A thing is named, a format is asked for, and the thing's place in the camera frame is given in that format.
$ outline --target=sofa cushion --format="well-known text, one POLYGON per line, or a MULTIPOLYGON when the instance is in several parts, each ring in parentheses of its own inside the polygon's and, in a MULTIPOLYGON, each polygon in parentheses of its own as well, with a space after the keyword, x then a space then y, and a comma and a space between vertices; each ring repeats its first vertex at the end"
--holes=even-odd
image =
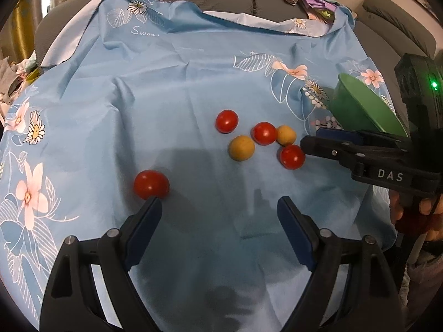
POLYGON ((382 17, 372 12, 362 11, 358 14, 358 20, 382 36, 399 56, 405 53, 426 56, 426 53, 414 41, 382 17))
POLYGON ((390 22, 413 41, 427 56, 434 58, 437 46, 434 36, 396 3, 391 0, 364 0, 363 8, 369 13, 373 13, 390 22))
POLYGON ((285 0, 254 0, 254 15, 274 22, 290 19, 307 19, 300 4, 291 5, 285 0))

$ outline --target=green bowl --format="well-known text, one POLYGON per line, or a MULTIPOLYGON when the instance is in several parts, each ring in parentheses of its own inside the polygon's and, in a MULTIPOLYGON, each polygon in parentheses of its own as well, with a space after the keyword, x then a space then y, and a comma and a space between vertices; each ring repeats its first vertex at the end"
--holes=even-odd
POLYGON ((408 136, 389 106, 359 79, 341 73, 335 90, 326 93, 329 98, 326 107, 344 129, 408 136))

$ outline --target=cherry tomato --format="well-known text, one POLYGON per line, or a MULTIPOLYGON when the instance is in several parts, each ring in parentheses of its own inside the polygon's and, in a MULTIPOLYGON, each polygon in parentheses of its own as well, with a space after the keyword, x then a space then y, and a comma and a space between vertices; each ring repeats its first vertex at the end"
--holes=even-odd
POLYGON ((138 197, 148 199, 150 196, 164 198, 169 193, 168 178, 161 172, 145 170, 134 180, 134 192, 138 197))
POLYGON ((298 169, 305 162, 306 156, 297 145, 283 147, 280 152, 280 162, 287 169, 298 169))
POLYGON ((254 126, 252 137, 259 145, 270 145, 277 139, 277 129, 269 122, 260 122, 254 126))
POLYGON ((215 128, 222 134, 228 134, 238 125, 238 116, 232 110, 223 110, 215 119, 215 128))

